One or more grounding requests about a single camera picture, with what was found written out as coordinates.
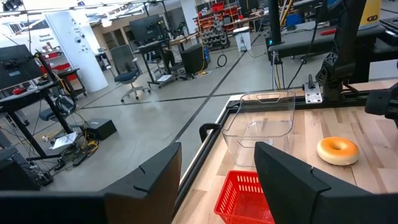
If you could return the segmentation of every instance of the concrete floor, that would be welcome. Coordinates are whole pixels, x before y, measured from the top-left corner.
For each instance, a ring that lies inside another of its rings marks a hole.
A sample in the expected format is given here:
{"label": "concrete floor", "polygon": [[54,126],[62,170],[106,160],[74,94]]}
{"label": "concrete floor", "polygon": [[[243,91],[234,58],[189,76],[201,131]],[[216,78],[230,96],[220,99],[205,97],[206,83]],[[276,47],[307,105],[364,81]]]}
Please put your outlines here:
{"label": "concrete floor", "polygon": [[[382,11],[381,16],[382,18],[393,17],[396,14]],[[125,104],[120,102],[120,97],[129,87],[116,85],[111,73],[105,71],[108,87],[91,93],[87,97],[79,97],[78,105],[81,108],[80,114],[86,120],[112,119],[118,132],[107,140],[101,141],[97,152],[82,165],[56,175],[54,183],[45,190],[102,189],[134,170],[139,164],[174,141],[182,143],[182,173],[184,173],[201,144],[199,127],[203,123],[214,122],[231,95],[272,89],[272,71],[267,56],[252,58],[247,53],[239,53],[234,39],[230,38],[230,40],[231,47],[224,50],[228,57],[225,67],[217,68],[216,65],[221,51],[211,52],[212,62],[207,70],[212,70],[212,72],[209,75],[194,80],[179,80],[162,89],[154,86],[151,94],[140,92],[140,100],[134,97],[125,98]],[[255,41],[250,54],[253,56],[263,54],[265,52],[264,36],[251,34],[251,40]],[[324,58],[324,55],[320,55],[309,59],[292,86],[301,86],[309,73],[316,74]],[[287,85],[300,65],[300,60],[283,58],[283,61]],[[141,57],[139,57],[139,63],[143,71],[146,71]],[[398,77],[396,63],[397,60],[372,63],[370,79]],[[135,84],[147,86],[148,80],[148,74],[144,73]],[[41,109],[47,107],[43,102]],[[35,103],[23,109],[31,123],[29,130],[32,133],[39,108],[40,104]],[[76,115],[74,118],[68,117],[67,121],[74,123],[74,119],[80,121]],[[4,124],[4,121],[0,121],[0,125],[12,131]],[[60,129],[58,123],[38,120],[34,132],[35,138],[44,148],[47,148],[48,145],[41,141],[41,136],[58,129]],[[4,133],[17,144],[22,155],[29,156],[29,148],[25,149],[14,136]],[[51,162],[40,163],[43,169],[53,165]]]}

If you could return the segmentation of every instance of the glazed donut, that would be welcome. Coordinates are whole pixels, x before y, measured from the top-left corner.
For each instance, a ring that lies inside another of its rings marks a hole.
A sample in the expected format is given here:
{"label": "glazed donut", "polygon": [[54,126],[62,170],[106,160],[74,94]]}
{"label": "glazed donut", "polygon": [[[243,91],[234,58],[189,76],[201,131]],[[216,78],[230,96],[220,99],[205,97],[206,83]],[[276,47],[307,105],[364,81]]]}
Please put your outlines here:
{"label": "glazed donut", "polygon": [[324,161],[338,166],[353,164],[359,159],[358,146],[341,137],[328,137],[318,142],[317,151]]}

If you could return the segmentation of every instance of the red basket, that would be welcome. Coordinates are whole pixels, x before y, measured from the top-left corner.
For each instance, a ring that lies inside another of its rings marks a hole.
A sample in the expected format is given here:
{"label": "red basket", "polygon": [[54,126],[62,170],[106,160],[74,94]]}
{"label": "red basket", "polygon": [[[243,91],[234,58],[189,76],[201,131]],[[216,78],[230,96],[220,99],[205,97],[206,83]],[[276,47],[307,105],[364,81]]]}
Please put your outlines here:
{"label": "red basket", "polygon": [[228,224],[274,224],[257,172],[231,170],[214,212]]}
{"label": "red basket", "polygon": [[214,3],[214,4],[211,6],[211,10],[212,10],[213,12],[218,12],[218,11],[221,11],[221,10],[223,10],[223,9],[224,9],[224,2]]}

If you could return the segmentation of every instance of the white pillar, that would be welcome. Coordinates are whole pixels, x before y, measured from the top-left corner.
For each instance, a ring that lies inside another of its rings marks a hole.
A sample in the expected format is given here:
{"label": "white pillar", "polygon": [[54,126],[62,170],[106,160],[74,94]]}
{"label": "white pillar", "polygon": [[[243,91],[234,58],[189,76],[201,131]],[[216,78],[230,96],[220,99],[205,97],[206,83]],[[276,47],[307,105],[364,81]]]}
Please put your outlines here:
{"label": "white pillar", "polygon": [[95,59],[94,52],[72,14],[69,11],[46,13],[45,20],[72,68],[80,68],[77,74],[87,92],[92,93],[107,87],[108,82]]}
{"label": "white pillar", "polygon": [[97,38],[94,35],[93,29],[90,26],[90,23],[88,23],[88,19],[86,16],[86,10],[80,9],[76,11],[70,11],[72,14],[72,17],[76,20],[76,22],[79,24],[81,31],[86,35],[86,39],[88,41],[88,44],[90,45],[91,49],[93,52],[96,54],[98,53],[98,49],[100,48],[100,44],[97,41]]}
{"label": "white pillar", "polygon": [[182,11],[184,12],[185,21],[187,22],[187,27],[189,33],[195,32],[198,27],[193,18],[198,16],[197,10],[195,8],[195,0],[181,0]]}

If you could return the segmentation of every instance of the transparent plastic bin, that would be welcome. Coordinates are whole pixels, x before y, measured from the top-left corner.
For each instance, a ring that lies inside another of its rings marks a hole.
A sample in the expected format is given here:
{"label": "transparent plastic bin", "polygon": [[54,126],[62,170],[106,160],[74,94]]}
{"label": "transparent plastic bin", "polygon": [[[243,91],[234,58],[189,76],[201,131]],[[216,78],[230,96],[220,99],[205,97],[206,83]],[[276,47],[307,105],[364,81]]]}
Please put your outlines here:
{"label": "transparent plastic bin", "polygon": [[290,149],[295,92],[290,90],[247,94],[226,121],[222,133],[235,164],[255,167],[254,145],[265,142],[280,150]]}

